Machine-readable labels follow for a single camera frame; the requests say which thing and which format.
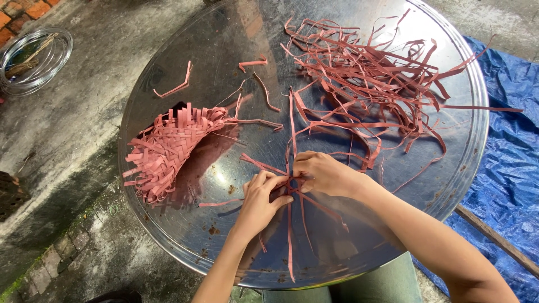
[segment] concrete floor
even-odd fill
[[[427,2],[463,35],[488,42],[498,33],[494,48],[539,61],[537,1]],[[23,274],[44,247],[57,241],[62,231],[115,182],[115,140],[132,86],[162,43],[203,8],[200,0],[70,0],[25,26],[25,31],[64,27],[72,33],[75,46],[67,65],[42,90],[24,98],[7,98],[0,106],[0,170],[19,176],[33,197],[0,223],[1,289]],[[132,218],[125,221],[122,228],[142,230]],[[89,235],[98,241],[97,236]],[[144,242],[148,237],[142,232],[140,239],[137,243],[146,243],[163,262],[171,260],[151,241]],[[111,239],[109,245],[125,243]],[[136,247],[127,245],[125,249]],[[106,263],[112,254],[100,256],[96,258]],[[86,277],[89,282],[94,276]],[[104,288],[85,293],[85,298],[100,290]],[[178,297],[178,301],[188,301],[187,297]]]

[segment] wire coil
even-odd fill
[[[31,54],[24,62],[13,63],[17,56],[28,53],[29,49]],[[14,96],[25,96],[39,90],[64,67],[72,50],[73,37],[59,27],[48,27],[19,38],[2,57],[2,90]],[[8,78],[6,75],[9,75],[13,68],[19,68],[22,72]]]

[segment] rust spot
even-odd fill
[[[233,185],[230,184],[229,186],[229,195],[232,195],[233,192],[235,192],[238,188],[237,187],[234,187]]]
[[[210,229],[208,229],[208,232],[210,233],[210,235],[218,235],[219,233],[221,233],[220,230],[216,229],[213,225],[211,225]]]

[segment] round metal table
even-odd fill
[[[285,147],[290,137],[287,94],[290,85],[299,89],[308,79],[294,73],[293,58],[285,57],[279,46],[288,36],[283,25],[295,14],[291,24],[298,25],[304,18],[328,18],[341,26],[359,26],[362,38],[370,36],[379,17],[400,16],[408,8],[410,13],[401,22],[394,45],[410,40],[431,38],[438,49],[429,64],[446,71],[468,58],[471,51],[456,29],[442,16],[421,1],[369,0],[350,1],[223,1],[214,5],[179,29],[154,55],[139,77],[128,100],[120,130],[118,148],[120,171],[132,168],[124,157],[130,152],[126,143],[145,129],[153,119],[180,101],[192,102],[194,107],[213,107],[233,91],[253,71],[269,90],[271,103],[282,108],[281,113],[265,104],[264,91],[255,80],[248,80],[242,95],[252,94],[240,110],[241,119],[265,119],[283,123],[285,130],[274,133],[261,125],[242,125],[230,131],[237,132],[240,142],[209,135],[192,153],[176,178],[176,191],[161,206],[152,208],[136,197],[133,187],[125,188],[130,206],[144,228],[156,243],[181,263],[200,273],[207,273],[217,257],[230,227],[237,218],[241,202],[219,207],[196,207],[197,203],[217,203],[242,198],[241,185],[248,181],[257,168],[239,161],[246,153],[251,158],[285,169]],[[397,19],[379,20],[386,23],[377,39],[386,41],[393,36]],[[238,63],[253,61],[263,54],[267,66],[249,66],[247,73],[238,69]],[[166,92],[183,82],[188,60],[193,68],[189,87],[160,99],[153,92]],[[477,63],[466,72],[442,80],[452,96],[452,105],[488,104],[485,84]],[[321,89],[313,86],[302,93],[308,106],[316,108]],[[396,195],[439,220],[445,219],[456,207],[470,186],[486,140],[487,111],[460,109],[426,109],[431,119],[440,118],[438,130],[447,144],[447,155],[428,167]],[[296,113],[296,129],[302,126]],[[384,139],[384,146],[400,141],[397,132]],[[298,140],[299,151],[348,151],[349,140],[339,136],[312,135]],[[363,147],[354,146],[354,152],[364,154]],[[393,190],[420,171],[441,148],[431,137],[422,137],[408,154],[404,148],[385,150],[384,185]],[[367,173],[380,181],[379,156],[373,170]],[[293,256],[296,283],[287,269],[287,219],[285,209],[278,212],[264,232],[268,252],[263,253],[258,240],[251,242],[238,270],[237,284],[261,289],[290,289],[319,287],[337,283],[371,271],[399,256],[398,240],[365,207],[344,198],[321,194],[313,196],[321,204],[338,212],[348,224],[349,232],[337,222],[306,202],[307,230],[312,241],[311,250],[301,220],[299,203],[292,205]]]

